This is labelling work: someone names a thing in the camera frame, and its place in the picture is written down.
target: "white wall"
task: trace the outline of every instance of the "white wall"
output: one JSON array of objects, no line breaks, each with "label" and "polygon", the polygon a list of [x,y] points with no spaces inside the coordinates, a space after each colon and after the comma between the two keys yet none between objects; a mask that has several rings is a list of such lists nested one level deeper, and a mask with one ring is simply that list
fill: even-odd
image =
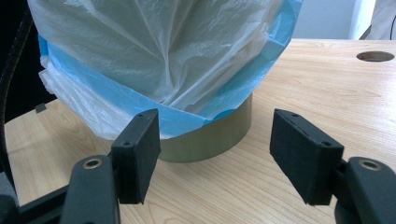
[{"label": "white wall", "polygon": [[293,37],[359,39],[374,6],[375,0],[304,0]]}]

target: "round hole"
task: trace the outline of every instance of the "round hole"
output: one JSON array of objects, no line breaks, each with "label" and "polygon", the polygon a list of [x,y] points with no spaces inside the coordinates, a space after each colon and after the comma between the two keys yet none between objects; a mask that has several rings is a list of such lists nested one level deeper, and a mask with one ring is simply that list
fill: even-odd
[{"label": "round hole", "polygon": [[322,142],[321,144],[325,147],[330,147],[332,145],[330,142]]},{"label": "round hole", "polygon": [[82,164],[82,167],[84,169],[94,169],[102,164],[102,160],[100,159],[90,159],[84,162]]},{"label": "round hole", "polygon": [[382,63],[395,58],[393,54],[384,51],[366,51],[358,54],[356,57],[359,60],[369,63]]},{"label": "round hole", "polygon": [[369,170],[373,170],[373,171],[380,171],[380,170],[382,169],[382,168],[381,168],[381,165],[378,164],[378,163],[375,162],[375,161],[360,160],[360,161],[359,161],[359,164],[360,164],[362,167],[364,167],[364,168],[366,168],[366,169],[369,169]]},{"label": "round hole", "polygon": [[131,143],[128,142],[128,141],[123,141],[123,142],[121,142],[121,144],[122,144],[124,147],[128,147],[128,146],[131,145]]}]

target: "wooden table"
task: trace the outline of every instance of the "wooden table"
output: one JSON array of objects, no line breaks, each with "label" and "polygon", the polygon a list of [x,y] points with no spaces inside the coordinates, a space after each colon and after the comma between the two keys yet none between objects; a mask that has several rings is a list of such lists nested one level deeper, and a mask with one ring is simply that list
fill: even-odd
[{"label": "wooden table", "polygon": [[[395,41],[292,40],[254,91],[252,125],[235,147],[207,161],[158,161],[144,205],[122,205],[123,223],[334,223],[331,206],[305,205],[269,153],[274,108],[304,116],[352,156],[396,170],[396,60],[368,63],[367,50],[396,55]],[[26,204],[66,185],[75,162],[107,154],[61,102],[7,123],[18,197]]]}]

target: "hole in table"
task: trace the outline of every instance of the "hole in table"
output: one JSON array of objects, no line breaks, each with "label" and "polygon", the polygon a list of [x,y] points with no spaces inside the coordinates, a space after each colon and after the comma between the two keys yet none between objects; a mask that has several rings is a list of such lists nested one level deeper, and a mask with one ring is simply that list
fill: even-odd
[{"label": "hole in table", "polygon": [[393,54],[384,51],[366,51],[358,54],[356,57],[359,60],[369,63],[382,63],[395,58]]}]

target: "wrinkled plastic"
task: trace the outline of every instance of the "wrinkled plastic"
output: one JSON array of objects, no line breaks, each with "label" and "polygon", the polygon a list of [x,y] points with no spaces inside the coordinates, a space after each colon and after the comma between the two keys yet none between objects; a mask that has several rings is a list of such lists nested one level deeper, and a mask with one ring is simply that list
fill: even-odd
[{"label": "wrinkled plastic", "polygon": [[47,89],[114,139],[146,109],[160,109],[162,138],[236,109],[288,45],[301,1],[100,4],[29,1],[49,41],[41,42]]}]

